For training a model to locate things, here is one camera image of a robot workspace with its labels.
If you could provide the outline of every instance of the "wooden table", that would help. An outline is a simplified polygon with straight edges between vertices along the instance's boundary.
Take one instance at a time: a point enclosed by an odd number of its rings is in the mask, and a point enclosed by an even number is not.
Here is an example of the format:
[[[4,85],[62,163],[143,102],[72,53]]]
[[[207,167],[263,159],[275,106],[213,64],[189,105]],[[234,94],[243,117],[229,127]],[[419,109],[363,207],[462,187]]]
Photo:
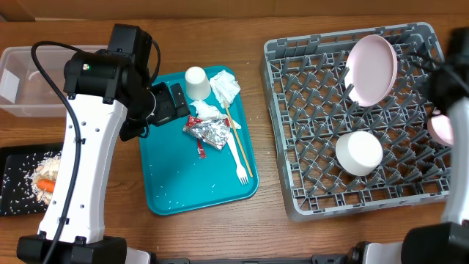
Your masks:
[[[443,49],[466,15],[391,15],[259,19],[183,19],[0,23],[0,50],[54,40],[73,45],[107,44],[114,23],[139,25],[160,44],[161,74],[190,66],[226,65],[235,72],[260,175],[254,197],[170,217],[147,207],[137,139],[118,142],[108,182],[106,234],[127,239],[159,257],[192,259],[309,257],[345,253],[357,242],[402,240],[413,228],[439,222],[444,204],[392,208],[322,221],[294,223],[284,211],[272,125],[259,75],[267,40],[305,34],[425,21]],[[0,146],[59,142],[63,118],[16,118],[0,111]],[[16,245],[34,234],[43,215],[0,218],[0,263],[19,263]]]

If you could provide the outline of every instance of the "wooden stick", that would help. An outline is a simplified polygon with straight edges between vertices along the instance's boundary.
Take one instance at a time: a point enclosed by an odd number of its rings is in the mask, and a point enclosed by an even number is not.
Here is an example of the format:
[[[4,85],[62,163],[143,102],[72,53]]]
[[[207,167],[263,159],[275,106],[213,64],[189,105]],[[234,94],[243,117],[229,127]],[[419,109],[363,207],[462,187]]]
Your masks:
[[[225,100],[224,100],[224,105],[225,105],[226,113],[228,114],[229,124],[230,124],[231,127],[233,128],[234,135],[236,136],[237,144],[240,146],[241,153],[243,154],[243,157],[244,157],[244,162],[246,162],[246,166],[248,167],[249,176],[253,177],[253,176],[252,176],[251,168],[250,168],[250,166],[249,166],[248,159],[246,158],[246,154],[244,154],[244,149],[243,149],[243,145],[241,144],[240,137],[237,135],[235,123],[233,122],[232,116],[231,116],[231,114],[229,113],[229,110],[228,110],[228,103],[227,103]]]

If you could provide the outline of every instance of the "gray plastic rack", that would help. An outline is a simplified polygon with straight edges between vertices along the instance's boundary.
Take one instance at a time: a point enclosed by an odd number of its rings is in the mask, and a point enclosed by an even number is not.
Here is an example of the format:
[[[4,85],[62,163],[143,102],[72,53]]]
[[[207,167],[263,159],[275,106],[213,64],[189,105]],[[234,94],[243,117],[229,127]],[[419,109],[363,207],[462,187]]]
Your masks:
[[[361,38],[378,34],[398,56],[393,90],[375,106],[348,98],[347,56]],[[418,92],[428,73],[409,52],[443,61],[427,23],[384,26],[269,40],[261,75],[276,138],[277,164],[288,217],[323,219],[380,208],[444,201],[451,174],[450,150],[433,141],[426,119],[433,106]],[[383,146],[372,173],[345,172],[335,156],[344,133],[368,131]]]

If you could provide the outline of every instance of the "carrot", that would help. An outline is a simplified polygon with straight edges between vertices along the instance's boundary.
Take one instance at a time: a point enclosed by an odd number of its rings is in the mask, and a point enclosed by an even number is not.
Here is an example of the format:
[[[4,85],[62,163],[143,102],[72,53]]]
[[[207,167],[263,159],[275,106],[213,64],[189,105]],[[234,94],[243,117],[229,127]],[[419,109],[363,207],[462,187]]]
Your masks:
[[[53,193],[53,189],[56,187],[56,183],[52,180],[42,179],[37,181],[36,186],[43,191]]]

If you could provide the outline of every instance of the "transparent container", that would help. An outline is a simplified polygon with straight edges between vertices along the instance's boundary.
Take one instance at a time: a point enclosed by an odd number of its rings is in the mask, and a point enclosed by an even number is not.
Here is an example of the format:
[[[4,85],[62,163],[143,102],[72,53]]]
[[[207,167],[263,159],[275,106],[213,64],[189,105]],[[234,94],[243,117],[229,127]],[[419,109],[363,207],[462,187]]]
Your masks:
[[[76,47],[88,52],[107,48],[104,45]],[[65,84],[65,63],[74,53],[75,51],[56,46],[43,46],[37,49],[40,64],[60,90]],[[65,116],[65,107],[32,61],[31,47],[10,47],[1,55],[0,109],[16,117]]]

